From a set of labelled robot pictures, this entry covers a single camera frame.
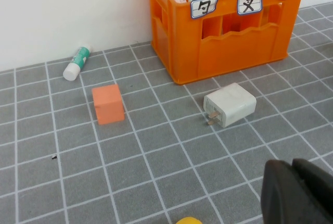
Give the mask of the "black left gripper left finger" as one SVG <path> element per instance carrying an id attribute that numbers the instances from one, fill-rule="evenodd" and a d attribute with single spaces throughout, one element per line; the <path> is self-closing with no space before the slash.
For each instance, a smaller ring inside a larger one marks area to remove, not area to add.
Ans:
<path id="1" fill-rule="evenodd" d="M 269 160 L 261 191 L 264 223 L 328 223 L 292 163 Z"/>

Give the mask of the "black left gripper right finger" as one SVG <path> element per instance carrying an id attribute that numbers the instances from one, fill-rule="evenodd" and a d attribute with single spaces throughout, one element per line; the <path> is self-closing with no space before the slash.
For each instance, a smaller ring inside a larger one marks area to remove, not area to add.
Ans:
<path id="1" fill-rule="evenodd" d="M 332 221 L 332 175 L 302 158 L 295 158 L 292 167 L 310 191 L 317 209 Z"/>

